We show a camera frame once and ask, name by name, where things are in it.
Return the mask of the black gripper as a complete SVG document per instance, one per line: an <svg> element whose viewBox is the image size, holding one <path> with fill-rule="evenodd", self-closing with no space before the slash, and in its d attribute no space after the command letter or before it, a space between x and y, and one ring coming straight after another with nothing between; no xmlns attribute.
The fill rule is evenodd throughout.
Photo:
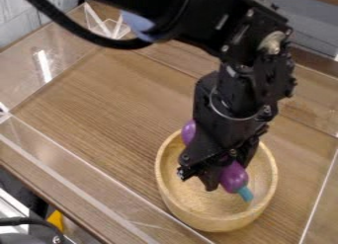
<svg viewBox="0 0 338 244"><path fill-rule="evenodd" d="M179 178L195 177L207 192L217 190L233 160L249 167L273 118L270 91L253 72L204 75L194 88L195 136L178 156Z"/></svg>

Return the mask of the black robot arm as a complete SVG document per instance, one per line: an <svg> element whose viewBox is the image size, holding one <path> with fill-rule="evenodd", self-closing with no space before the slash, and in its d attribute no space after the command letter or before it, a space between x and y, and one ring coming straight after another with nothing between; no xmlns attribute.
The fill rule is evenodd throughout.
<svg viewBox="0 0 338 244"><path fill-rule="evenodd" d="M293 28L269 0L96 0L118 8L135 35L115 41L80 26L50 0L25 0L82 39L104 47L140 49L176 40L215 56L218 70L195 84L195 133L176 173L207 191L231 164L247 166L261 137L297 85L289 52Z"/></svg>

